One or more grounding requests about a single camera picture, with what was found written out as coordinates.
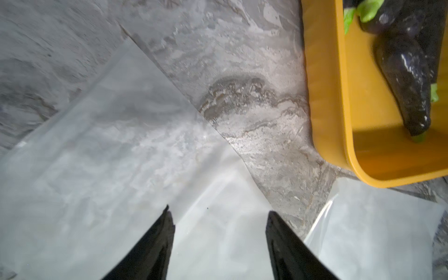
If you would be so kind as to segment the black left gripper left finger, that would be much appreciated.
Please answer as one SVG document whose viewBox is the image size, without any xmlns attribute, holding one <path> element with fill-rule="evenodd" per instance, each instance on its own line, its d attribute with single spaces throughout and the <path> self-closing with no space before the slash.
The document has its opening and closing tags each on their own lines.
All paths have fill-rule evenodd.
<svg viewBox="0 0 448 280">
<path fill-rule="evenodd" d="M 175 230 L 173 217 L 167 206 L 129 253 L 103 278 L 105 280 L 165 280 Z"/>
</svg>

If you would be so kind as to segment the clear zip-top bag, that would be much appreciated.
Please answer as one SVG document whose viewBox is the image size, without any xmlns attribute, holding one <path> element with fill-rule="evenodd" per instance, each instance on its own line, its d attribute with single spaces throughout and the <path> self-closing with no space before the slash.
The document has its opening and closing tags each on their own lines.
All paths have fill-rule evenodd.
<svg viewBox="0 0 448 280">
<path fill-rule="evenodd" d="M 305 245 L 341 280 L 430 280 L 443 205 L 338 178 Z"/>
</svg>

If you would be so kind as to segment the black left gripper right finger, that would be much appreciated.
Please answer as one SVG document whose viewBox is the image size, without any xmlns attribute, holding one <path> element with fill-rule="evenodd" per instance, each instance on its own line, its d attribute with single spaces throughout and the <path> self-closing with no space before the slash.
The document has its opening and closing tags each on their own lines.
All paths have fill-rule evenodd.
<svg viewBox="0 0 448 280">
<path fill-rule="evenodd" d="M 268 213 L 266 238 L 275 280 L 337 279 L 275 211 Z"/>
</svg>

